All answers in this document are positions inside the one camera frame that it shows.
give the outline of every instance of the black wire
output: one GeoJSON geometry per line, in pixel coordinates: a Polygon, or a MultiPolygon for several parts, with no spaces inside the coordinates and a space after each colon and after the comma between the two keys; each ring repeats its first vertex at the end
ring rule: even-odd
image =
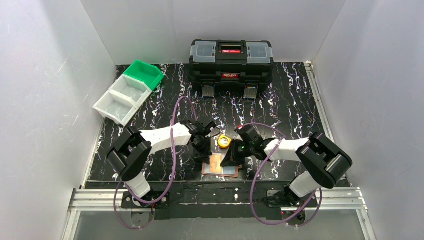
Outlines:
{"type": "Polygon", "coordinates": [[[214,138],[214,137],[218,136],[219,134],[221,134],[221,128],[217,127],[217,129],[219,130],[219,132],[217,134],[210,136],[210,137],[206,137],[206,139],[211,139],[211,138],[214,138]]]}

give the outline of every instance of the green plastic container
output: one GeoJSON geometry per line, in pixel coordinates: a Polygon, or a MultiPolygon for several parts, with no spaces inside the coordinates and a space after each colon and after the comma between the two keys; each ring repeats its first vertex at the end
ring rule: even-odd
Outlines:
{"type": "Polygon", "coordinates": [[[135,60],[123,74],[143,82],[152,91],[155,90],[164,78],[164,74],[159,68],[140,60],[135,60]]]}

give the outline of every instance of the plastic bin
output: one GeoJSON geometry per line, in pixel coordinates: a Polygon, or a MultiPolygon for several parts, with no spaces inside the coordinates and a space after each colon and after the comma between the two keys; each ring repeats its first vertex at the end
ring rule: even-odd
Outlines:
{"type": "Polygon", "coordinates": [[[136,60],[93,108],[102,117],[126,126],[163,78],[159,68],[136,60]]]}

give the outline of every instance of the toolbox lid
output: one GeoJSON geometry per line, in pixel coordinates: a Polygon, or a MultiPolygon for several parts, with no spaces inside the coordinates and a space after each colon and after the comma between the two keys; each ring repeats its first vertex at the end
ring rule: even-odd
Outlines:
{"type": "Polygon", "coordinates": [[[273,57],[273,49],[267,42],[247,42],[248,64],[269,64],[273,57]]]}
{"type": "Polygon", "coordinates": [[[193,62],[215,63],[216,47],[215,41],[196,41],[191,46],[190,56],[193,56],[193,62]]]}

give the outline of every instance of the white plastic container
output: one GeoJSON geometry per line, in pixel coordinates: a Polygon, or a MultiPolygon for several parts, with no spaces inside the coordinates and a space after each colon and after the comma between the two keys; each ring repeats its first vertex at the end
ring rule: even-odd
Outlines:
{"type": "Polygon", "coordinates": [[[152,92],[144,82],[122,74],[93,108],[125,127],[152,92]]]}

